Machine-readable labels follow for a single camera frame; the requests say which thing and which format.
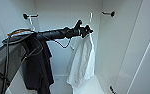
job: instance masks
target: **white garment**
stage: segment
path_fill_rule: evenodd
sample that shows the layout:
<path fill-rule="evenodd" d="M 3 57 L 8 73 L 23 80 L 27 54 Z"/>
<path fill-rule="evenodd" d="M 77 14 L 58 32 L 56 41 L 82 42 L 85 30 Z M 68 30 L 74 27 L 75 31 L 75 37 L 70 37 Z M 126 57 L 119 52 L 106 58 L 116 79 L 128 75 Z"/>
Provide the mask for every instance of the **white garment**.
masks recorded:
<path fill-rule="evenodd" d="M 91 34 L 84 39 L 78 37 L 73 44 L 75 52 L 67 83 L 77 90 L 83 80 L 94 76 L 95 51 Z"/>

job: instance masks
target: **white closet wall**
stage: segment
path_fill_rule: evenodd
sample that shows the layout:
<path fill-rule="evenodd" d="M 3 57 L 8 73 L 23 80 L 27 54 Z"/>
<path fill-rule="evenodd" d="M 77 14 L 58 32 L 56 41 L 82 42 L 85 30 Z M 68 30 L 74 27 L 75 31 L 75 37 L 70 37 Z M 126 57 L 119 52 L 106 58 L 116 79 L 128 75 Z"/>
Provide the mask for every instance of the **white closet wall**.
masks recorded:
<path fill-rule="evenodd" d="M 0 46 L 7 33 L 20 28 L 31 28 L 28 20 L 23 19 L 23 14 L 36 13 L 34 0 L 0 0 Z M 33 19 L 35 27 L 39 30 L 38 20 Z"/>
<path fill-rule="evenodd" d="M 142 0 L 103 0 L 102 11 L 115 11 L 114 17 L 101 16 L 96 51 L 96 76 L 106 94 L 115 84 L 135 26 Z"/>
<path fill-rule="evenodd" d="M 116 12 L 101 18 L 96 76 L 104 92 L 149 94 L 150 0 L 104 0 L 103 11 Z"/>
<path fill-rule="evenodd" d="M 134 85 L 132 86 L 131 83 L 132 81 L 134 81 L 134 76 L 136 74 L 136 71 L 138 70 L 138 66 L 140 65 L 140 62 L 142 62 L 143 60 L 143 55 L 145 55 L 145 57 L 147 58 L 145 62 L 147 62 L 147 60 L 150 60 L 150 56 L 149 55 L 146 56 L 145 54 L 149 42 L 150 42 L 150 1 L 143 0 L 133 30 L 133 34 L 131 36 L 128 49 L 125 54 L 125 58 L 116 83 L 116 91 L 118 93 L 126 94 L 127 91 L 129 90 L 129 87 L 134 89 L 136 88 Z M 143 66 L 141 66 L 141 69 L 146 68 L 150 72 L 150 61 L 146 64 L 149 64 L 149 67 L 144 66 L 143 64 Z M 147 79 L 150 79 L 150 75 L 148 73 L 147 73 L 147 77 L 142 75 L 142 79 L 139 79 L 139 81 L 141 80 L 147 81 Z M 142 84 L 140 84 L 140 87 L 137 88 L 139 89 L 137 90 L 137 94 L 149 94 L 147 92 L 145 93 L 144 91 L 150 92 L 150 84 L 149 86 L 144 86 L 144 85 L 141 86 L 141 85 Z"/>

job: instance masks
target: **white wall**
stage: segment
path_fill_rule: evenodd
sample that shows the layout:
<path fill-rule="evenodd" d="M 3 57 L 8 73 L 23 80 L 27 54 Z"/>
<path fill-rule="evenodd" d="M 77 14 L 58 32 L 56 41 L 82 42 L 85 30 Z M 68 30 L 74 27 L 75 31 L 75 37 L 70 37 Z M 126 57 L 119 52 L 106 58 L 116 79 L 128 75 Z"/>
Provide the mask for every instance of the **white wall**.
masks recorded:
<path fill-rule="evenodd" d="M 125 58 L 124 58 L 124 61 L 123 61 L 123 64 L 119 73 L 119 77 L 115 86 L 117 93 L 119 94 L 127 93 L 132 80 L 134 80 L 133 77 L 143 58 L 143 55 L 145 53 L 145 50 L 147 49 L 149 41 L 150 41 L 150 1 L 143 0 L 130 42 L 128 45 L 128 49 L 125 54 Z M 144 91 L 142 91 L 144 93 L 138 93 L 139 91 L 141 91 L 141 89 L 138 90 L 137 93 L 129 93 L 129 94 L 148 94 L 144 92 L 146 91 L 146 88 L 144 88 Z"/>
<path fill-rule="evenodd" d="M 135 26 L 142 0 L 103 0 L 104 12 L 115 11 L 112 18 L 102 15 L 96 52 L 96 76 L 106 94 L 115 84 Z"/>
<path fill-rule="evenodd" d="M 127 94 L 150 94 L 150 42 Z"/>
<path fill-rule="evenodd" d="M 20 28 L 31 28 L 29 22 L 23 19 L 23 14 L 37 14 L 34 0 L 0 0 L 0 46 L 7 33 Z M 39 30 L 37 19 L 33 19 Z"/>
<path fill-rule="evenodd" d="M 102 0 L 35 0 L 36 9 L 39 15 L 40 30 L 62 29 L 64 27 L 73 28 L 76 22 L 81 19 L 85 26 L 89 22 L 89 14 L 93 13 L 90 23 L 94 44 L 97 45 L 99 32 Z M 68 39 L 58 40 L 63 45 L 67 45 Z M 57 43 L 47 42 L 52 53 L 51 65 L 53 75 L 67 75 L 67 67 L 72 50 L 70 46 L 63 49 Z"/>

